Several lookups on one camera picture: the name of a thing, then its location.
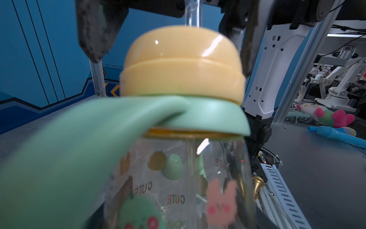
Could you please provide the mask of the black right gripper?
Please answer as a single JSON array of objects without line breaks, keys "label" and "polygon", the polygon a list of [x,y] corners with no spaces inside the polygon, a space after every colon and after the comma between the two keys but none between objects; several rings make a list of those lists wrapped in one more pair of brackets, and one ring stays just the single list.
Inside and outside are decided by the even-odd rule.
[{"label": "black right gripper", "polygon": [[[218,7],[221,13],[239,18],[257,17],[257,1],[202,1]],[[182,18],[186,1],[100,1],[77,0],[76,17],[79,45],[88,58],[97,63],[112,48],[130,9]]]}]

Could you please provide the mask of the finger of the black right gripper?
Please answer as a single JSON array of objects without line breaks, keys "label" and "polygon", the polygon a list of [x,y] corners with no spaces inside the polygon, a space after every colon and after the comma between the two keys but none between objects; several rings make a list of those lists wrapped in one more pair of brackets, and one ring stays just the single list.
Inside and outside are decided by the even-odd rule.
[{"label": "finger of the black right gripper", "polygon": [[220,1],[224,14],[219,32],[229,38],[240,54],[243,74],[250,77],[275,1]]}]

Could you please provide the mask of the yellow bottle nipple collar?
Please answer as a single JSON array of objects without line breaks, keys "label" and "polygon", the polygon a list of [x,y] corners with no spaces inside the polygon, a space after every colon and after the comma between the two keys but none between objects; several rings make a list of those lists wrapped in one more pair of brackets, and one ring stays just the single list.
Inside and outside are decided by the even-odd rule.
[{"label": "yellow bottle nipple collar", "polygon": [[202,27],[202,2],[187,1],[185,25],[141,35],[131,45],[120,74],[121,96],[187,95],[240,105],[246,79],[236,46]]}]

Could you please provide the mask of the clear printed baby bottle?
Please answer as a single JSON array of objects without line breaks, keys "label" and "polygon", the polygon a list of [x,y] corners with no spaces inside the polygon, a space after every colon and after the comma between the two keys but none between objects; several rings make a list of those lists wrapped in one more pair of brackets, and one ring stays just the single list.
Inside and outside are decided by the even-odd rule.
[{"label": "clear printed baby bottle", "polygon": [[243,139],[141,138],[113,170],[105,229],[254,229]]}]

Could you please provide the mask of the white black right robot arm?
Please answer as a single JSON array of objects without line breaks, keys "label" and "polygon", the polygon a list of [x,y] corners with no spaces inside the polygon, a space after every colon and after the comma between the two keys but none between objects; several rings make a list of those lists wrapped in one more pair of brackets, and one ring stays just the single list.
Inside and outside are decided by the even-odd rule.
[{"label": "white black right robot arm", "polygon": [[[112,48],[130,9],[185,18],[202,26],[204,1],[76,1],[79,45],[90,60],[94,90],[105,96],[102,58]],[[208,1],[223,18],[219,32],[240,52],[243,74],[253,84],[244,103],[251,156],[272,133],[275,98],[291,60],[311,27],[328,26],[342,1]]]}]

